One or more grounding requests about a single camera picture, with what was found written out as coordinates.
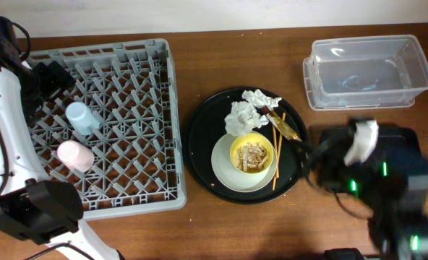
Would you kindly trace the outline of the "gold coffee sachet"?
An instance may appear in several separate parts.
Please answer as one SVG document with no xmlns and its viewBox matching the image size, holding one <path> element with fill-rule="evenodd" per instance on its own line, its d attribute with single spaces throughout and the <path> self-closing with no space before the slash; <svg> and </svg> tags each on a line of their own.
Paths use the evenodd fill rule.
<svg viewBox="0 0 428 260">
<path fill-rule="evenodd" d="M 271 124 L 287 139 L 301 141 L 301 138 L 274 110 L 267 106 L 260 109 Z"/>
</svg>

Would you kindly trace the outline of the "light blue plastic cup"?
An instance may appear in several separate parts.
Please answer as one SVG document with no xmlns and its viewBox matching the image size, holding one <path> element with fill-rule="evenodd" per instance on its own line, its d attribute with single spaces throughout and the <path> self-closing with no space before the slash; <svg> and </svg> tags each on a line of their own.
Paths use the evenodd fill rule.
<svg viewBox="0 0 428 260">
<path fill-rule="evenodd" d="M 73 129 L 83 136 L 88 136 L 100 127 L 99 120 L 92 110 L 81 102 L 73 102 L 67 106 L 66 117 Z"/>
</svg>

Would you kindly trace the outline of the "pink plastic cup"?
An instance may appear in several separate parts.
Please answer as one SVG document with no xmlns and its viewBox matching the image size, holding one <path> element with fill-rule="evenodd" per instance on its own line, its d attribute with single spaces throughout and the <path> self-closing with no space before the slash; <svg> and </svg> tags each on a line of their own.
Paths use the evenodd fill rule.
<svg viewBox="0 0 428 260">
<path fill-rule="evenodd" d="M 90 170 L 94 163 L 93 151 L 72 140 L 62 142 L 56 154 L 68 169 L 75 169 L 82 173 Z"/>
</svg>

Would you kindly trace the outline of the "white napkin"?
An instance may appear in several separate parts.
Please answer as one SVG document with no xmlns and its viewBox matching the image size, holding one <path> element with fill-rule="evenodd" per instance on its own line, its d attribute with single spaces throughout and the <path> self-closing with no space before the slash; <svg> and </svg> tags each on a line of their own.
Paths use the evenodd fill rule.
<svg viewBox="0 0 428 260">
<path fill-rule="evenodd" d="M 282 101 L 281 97 L 269 97 L 259 89 L 255 91 L 245 90 L 241 97 L 256 108 L 276 108 L 279 106 L 279 102 Z"/>
<path fill-rule="evenodd" d="M 247 101 L 232 102 L 231 112 L 224 121 L 226 132 L 236 137 L 244 136 L 254 128 L 261 128 L 269 123 L 269 120 L 264 115 L 260 115 Z"/>
</svg>

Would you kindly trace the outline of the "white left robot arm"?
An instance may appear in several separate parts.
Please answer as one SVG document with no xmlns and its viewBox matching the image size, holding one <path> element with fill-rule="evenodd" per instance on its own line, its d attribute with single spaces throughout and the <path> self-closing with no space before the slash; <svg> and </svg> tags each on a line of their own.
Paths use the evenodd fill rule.
<svg viewBox="0 0 428 260">
<path fill-rule="evenodd" d="M 83 219 L 76 188 L 51 181 L 22 112 L 22 84 L 0 66 L 0 231 L 47 245 L 68 259 L 122 259 Z"/>
</svg>

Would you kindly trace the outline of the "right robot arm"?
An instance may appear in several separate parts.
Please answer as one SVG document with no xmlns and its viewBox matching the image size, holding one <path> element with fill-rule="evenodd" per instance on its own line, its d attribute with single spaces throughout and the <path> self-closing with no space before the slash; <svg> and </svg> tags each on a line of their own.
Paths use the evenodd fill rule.
<svg viewBox="0 0 428 260">
<path fill-rule="evenodd" d="M 313 188 L 339 199 L 342 194 L 371 209 L 365 217 L 380 259 L 428 259 L 428 159 L 413 129 L 393 124 L 377 127 L 374 150 L 364 162 L 343 158 L 368 118 L 352 118 L 345 127 L 322 131 L 320 143 L 302 142 L 303 176 L 317 171 Z"/>
</svg>

